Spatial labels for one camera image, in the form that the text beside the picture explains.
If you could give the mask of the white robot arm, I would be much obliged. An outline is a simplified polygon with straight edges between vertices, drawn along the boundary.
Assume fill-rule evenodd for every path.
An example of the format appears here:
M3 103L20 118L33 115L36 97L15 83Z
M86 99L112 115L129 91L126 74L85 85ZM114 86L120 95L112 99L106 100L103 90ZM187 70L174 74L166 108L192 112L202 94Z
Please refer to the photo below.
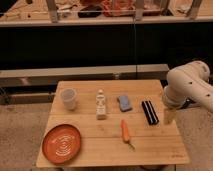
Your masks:
M209 84L210 69L202 61L192 61L168 71L162 101L165 105L164 124L173 122L176 111L187 99L213 113L213 85Z

